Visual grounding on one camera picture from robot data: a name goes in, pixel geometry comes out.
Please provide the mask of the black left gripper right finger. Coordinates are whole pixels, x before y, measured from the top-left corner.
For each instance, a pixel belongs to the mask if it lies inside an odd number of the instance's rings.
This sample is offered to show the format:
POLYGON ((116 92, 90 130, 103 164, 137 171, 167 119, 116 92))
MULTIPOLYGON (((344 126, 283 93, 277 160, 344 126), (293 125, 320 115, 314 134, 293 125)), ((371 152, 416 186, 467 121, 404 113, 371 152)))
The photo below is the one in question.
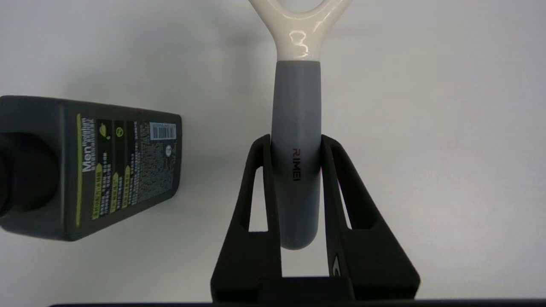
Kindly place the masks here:
POLYGON ((349 279, 357 301, 414 299, 421 278, 349 154, 322 135, 320 163, 330 276, 349 279))

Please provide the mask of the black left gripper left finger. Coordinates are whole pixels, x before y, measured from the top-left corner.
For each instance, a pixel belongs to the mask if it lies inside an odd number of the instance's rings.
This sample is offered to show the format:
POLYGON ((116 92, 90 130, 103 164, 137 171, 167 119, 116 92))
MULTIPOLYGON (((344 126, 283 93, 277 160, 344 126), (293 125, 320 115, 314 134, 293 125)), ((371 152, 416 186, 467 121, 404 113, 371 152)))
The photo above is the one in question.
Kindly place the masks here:
POLYGON ((238 198, 220 256, 211 276, 214 302, 258 302, 264 282, 281 278, 279 214, 270 153, 270 135, 248 152, 238 198), (267 231, 249 230, 254 180, 262 169, 267 231))

